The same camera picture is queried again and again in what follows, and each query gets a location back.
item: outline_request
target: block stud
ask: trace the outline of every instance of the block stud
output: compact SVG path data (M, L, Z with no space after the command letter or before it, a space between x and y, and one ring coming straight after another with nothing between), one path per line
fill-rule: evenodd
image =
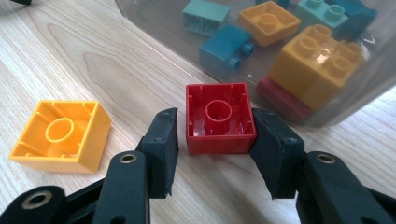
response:
M339 21L339 20L341 20L341 17L344 15L345 12L346 11L344 10L343 7L340 7L337 5L332 5L326 11L325 17L329 21Z
M259 20L260 27L267 33L274 31L277 23L277 17L271 13L263 13Z
M308 36L315 39L318 43L323 43L332 36L332 31L324 25L314 25Z
M214 100L205 108L205 133L211 135L226 134L230 130L231 106L222 100Z
M350 62L344 57L328 60L327 69L334 77L343 77L350 68Z
M318 43L315 39L304 36L296 42L295 50L298 54L304 57L311 56L318 48Z
M60 150L76 154L78 143L81 142L83 131L68 118L56 119L46 130L46 138Z

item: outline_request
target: black robotic claw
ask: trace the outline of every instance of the black robotic claw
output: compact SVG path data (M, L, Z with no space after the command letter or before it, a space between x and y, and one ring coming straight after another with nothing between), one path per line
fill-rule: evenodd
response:
M177 153L177 108L170 108L157 114L135 151L113 157L104 179L67 197L53 186L27 191L0 223L149 223L149 198L171 193Z
M271 112L253 109L250 150L273 198L292 199L302 223L394 223L396 200L368 190L337 157L304 153L304 141Z

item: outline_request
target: teal toy block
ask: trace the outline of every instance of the teal toy block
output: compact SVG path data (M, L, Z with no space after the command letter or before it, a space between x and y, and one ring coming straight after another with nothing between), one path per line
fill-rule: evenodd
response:
M277 3L280 7L283 7L285 9L288 9L290 0L256 0L256 5L268 2L268 1L273 1Z
M336 4L346 10L347 22L343 25L337 38L354 41L366 30L375 19L377 12L368 8L361 0L326 0L328 4Z
M226 25L200 47L200 65L209 74L226 76L237 72L242 58L250 57L254 49L250 33L237 26Z
M343 24L348 20L343 7L328 5L323 0L303 0L294 11L294 16L301 20L299 31L307 26L322 24L332 30L333 35L338 35Z
M230 7L203 0L191 0L183 9L186 30L212 36L228 19Z

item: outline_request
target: screw hole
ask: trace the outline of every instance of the screw hole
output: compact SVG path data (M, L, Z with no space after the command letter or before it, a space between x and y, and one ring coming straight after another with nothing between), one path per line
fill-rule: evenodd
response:
M47 202L49 202L51 198L52 198L52 193L48 190L42 190L36 192L30 195L29 197L27 197L23 201L22 208L26 210L30 210L41 207Z
M124 224L126 223L126 219L123 216L116 216L111 219L110 224Z
M120 162L121 163L130 163L133 162L137 159L137 156L134 154L126 154L120 157Z
M325 155L325 154L319 154L317 155L317 160L321 161L323 163L328 163L328 164L333 164L335 163L335 159L332 156Z

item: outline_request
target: transparent plastic container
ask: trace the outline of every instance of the transparent plastic container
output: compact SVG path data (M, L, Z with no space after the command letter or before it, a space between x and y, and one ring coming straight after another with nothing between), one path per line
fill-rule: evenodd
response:
M396 84L393 0L116 3L129 21L214 79L247 83L256 106L290 123L334 125ZM207 48L230 26L250 39L224 31L226 39Z

